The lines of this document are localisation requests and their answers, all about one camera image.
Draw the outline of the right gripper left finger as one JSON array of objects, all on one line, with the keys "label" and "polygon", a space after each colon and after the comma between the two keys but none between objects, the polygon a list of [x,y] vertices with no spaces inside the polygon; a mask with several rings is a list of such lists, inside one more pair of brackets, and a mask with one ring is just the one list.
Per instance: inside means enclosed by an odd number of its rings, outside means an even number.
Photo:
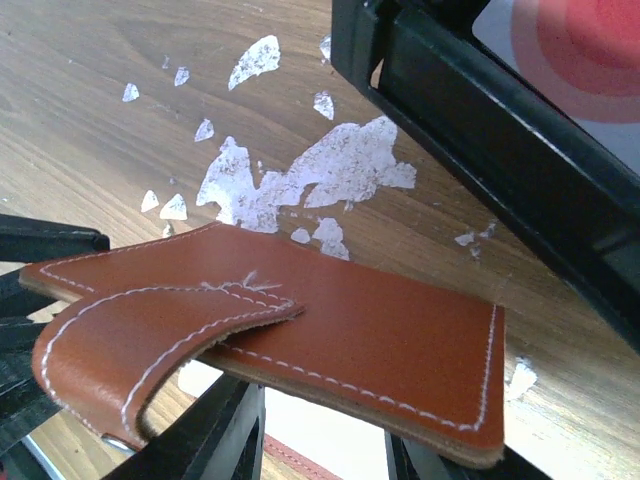
[{"label": "right gripper left finger", "polygon": [[166,431],[106,477],[258,479],[265,417],[264,388],[224,374]]}]

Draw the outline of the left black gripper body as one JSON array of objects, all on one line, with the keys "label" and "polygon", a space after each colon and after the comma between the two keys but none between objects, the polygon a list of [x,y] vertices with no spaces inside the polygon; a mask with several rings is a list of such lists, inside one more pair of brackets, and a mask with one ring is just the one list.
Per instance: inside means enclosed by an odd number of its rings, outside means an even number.
[{"label": "left black gripper body", "polygon": [[[109,237],[92,228],[1,216],[3,262],[28,264],[109,249]],[[60,479],[60,471],[30,438],[60,411],[31,371],[34,344],[44,326],[29,316],[54,299],[21,286],[19,275],[15,269],[1,276],[1,477]]]}]

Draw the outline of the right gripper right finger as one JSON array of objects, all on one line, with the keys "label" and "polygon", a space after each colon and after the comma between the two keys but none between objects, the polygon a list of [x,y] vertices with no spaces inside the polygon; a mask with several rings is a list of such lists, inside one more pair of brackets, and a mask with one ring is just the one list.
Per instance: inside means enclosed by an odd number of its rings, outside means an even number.
[{"label": "right gripper right finger", "polygon": [[537,480],[543,472],[518,453],[506,448],[494,467],[478,470],[461,466],[415,442],[385,432],[390,479],[403,480]]}]

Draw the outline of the black bin with red cards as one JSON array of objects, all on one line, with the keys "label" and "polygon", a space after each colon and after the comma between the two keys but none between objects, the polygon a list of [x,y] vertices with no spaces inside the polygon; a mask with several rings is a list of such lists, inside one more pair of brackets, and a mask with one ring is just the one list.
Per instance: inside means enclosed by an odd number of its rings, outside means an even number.
[{"label": "black bin with red cards", "polygon": [[639,343],[633,172],[472,33],[490,1],[336,1],[330,61]]}]

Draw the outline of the brown leather card holder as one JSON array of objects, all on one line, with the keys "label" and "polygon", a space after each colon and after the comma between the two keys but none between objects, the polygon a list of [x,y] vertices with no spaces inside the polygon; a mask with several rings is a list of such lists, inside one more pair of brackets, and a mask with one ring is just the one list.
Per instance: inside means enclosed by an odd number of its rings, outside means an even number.
[{"label": "brown leather card holder", "polygon": [[66,302],[35,343],[36,381],[101,436],[152,438],[149,403],[201,357],[473,468],[504,451],[504,312],[485,301],[214,222],[32,263]]}]

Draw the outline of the red circle card stack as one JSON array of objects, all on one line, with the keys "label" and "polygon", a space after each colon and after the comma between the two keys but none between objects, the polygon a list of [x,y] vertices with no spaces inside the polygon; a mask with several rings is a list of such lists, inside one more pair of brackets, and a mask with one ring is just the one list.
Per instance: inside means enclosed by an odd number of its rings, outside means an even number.
[{"label": "red circle card stack", "polygon": [[473,35],[633,172],[639,170],[639,4],[490,1]]}]

